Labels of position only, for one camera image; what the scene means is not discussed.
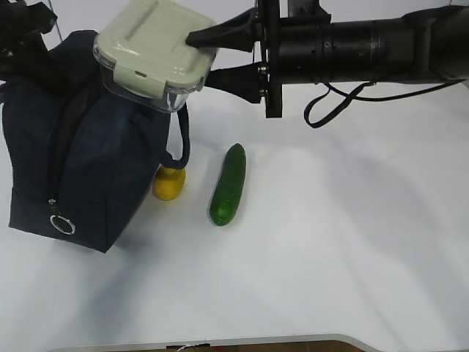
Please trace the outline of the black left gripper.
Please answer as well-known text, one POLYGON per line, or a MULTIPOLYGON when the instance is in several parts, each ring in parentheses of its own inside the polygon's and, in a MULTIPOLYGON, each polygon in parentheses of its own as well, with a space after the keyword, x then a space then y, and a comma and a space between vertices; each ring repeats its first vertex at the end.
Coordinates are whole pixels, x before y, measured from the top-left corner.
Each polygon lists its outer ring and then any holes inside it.
POLYGON ((27 78, 49 92, 65 95, 70 82, 43 42, 57 16, 44 3, 1 2, 1 78, 27 78))

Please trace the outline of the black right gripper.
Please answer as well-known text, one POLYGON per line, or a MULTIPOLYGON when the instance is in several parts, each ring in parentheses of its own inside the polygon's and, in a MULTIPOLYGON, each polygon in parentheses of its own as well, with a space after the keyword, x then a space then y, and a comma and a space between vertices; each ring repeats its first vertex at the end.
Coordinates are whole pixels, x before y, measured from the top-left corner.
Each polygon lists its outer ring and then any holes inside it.
POLYGON ((211 70, 204 86, 254 104, 263 97, 266 117, 281 118, 284 85, 318 84, 330 78, 331 15, 318 1, 288 1, 285 18, 280 15, 279 1, 256 5, 257 10, 190 32, 185 43, 198 49, 252 51, 260 38, 261 67, 253 63, 211 70))

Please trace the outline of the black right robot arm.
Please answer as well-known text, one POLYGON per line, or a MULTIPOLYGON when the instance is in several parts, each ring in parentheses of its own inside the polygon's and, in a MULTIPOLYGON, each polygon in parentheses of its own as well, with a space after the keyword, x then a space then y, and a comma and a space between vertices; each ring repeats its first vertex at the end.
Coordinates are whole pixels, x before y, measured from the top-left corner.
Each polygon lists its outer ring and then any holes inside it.
POLYGON ((379 82, 420 84, 429 93, 468 78, 468 8, 461 5, 333 22, 318 1, 290 1, 287 17, 277 1, 259 1, 231 20, 191 32, 186 43, 246 52, 259 47, 259 62, 214 70, 205 84, 264 103, 269 118, 281 117, 286 84, 355 82, 328 115, 332 120, 379 82))

